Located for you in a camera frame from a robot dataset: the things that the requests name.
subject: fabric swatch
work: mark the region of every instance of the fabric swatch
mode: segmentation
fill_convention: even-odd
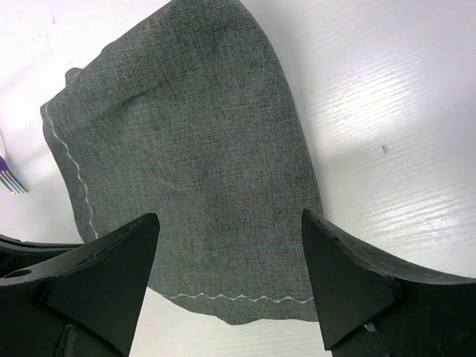
[[[172,1],[67,78],[41,113],[85,242],[155,212],[150,288],[230,324],[317,320],[300,217],[318,185],[241,3]]]

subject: dark gray textile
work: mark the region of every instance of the dark gray textile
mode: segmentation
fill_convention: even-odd
[[[149,286],[230,324],[316,321],[300,234],[321,212],[291,92],[238,1],[175,0],[42,107],[89,242],[161,221]]]

